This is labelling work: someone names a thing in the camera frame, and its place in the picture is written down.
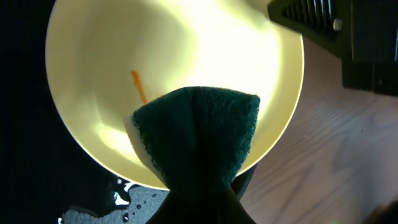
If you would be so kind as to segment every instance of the wooden surface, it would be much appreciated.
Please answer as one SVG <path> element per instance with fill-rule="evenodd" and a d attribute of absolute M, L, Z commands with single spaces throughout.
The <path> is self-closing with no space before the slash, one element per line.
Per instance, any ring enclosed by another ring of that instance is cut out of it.
<path fill-rule="evenodd" d="M 398 192 L 398 98 L 343 89 L 340 60 L 304 48 L 297 109 L 241 202 L 257 223 L 362 223 Z"/>

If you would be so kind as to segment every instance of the green sponge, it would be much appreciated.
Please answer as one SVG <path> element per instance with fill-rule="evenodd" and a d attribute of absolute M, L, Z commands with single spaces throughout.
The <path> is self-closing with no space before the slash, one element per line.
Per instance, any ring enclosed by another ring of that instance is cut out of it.
<path fill-rule="evenodd" d="M 186 87 L 139 108 L 130 122 L 165 185 L 195 204 L 229 188 L 249 153 L 259 104 L 256 95 Z"/>

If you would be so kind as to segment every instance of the water droplet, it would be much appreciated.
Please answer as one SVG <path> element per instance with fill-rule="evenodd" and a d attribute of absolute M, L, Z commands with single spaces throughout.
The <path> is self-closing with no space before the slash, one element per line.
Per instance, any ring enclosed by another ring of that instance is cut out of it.
<path fill-rule="evenodd" d="M 129 214 L 126 213 L 126 214 L 123 215 L 123 222 L 126 223 L 128 221 L 129 221 Z"/>

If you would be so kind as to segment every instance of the yellow plate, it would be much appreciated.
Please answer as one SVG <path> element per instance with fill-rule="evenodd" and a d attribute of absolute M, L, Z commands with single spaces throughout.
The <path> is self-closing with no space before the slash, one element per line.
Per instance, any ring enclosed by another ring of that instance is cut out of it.
<path fill-rule="evenodd" d="M 136 70 L 149 101 L 198 85 L 259 95 L 259 122 L 239 174 L 249 169 L 284 132 L 303 78 L 301 35 L 269 22 L 254 1 L 58 0 L 47 77 L 72 136 L 116 175 L 165 188 L 137 158 L 123 125 L 143 105 Z"/>

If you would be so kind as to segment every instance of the orange stain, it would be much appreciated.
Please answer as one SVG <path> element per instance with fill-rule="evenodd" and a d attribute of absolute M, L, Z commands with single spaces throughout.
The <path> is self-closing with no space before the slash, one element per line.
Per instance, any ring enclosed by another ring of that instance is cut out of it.
<path fill-rule="evenodd" d="M 131 71 L 132 78 L 134 79 L 134 85 L 137 87 L 139 94 L 141 95 L 141 100 L 144 104 L 146 104 L 147 98 L 145 97 L 144 89 L 141 84 L 141 80 L 139 79 L 137 71 Z"/>

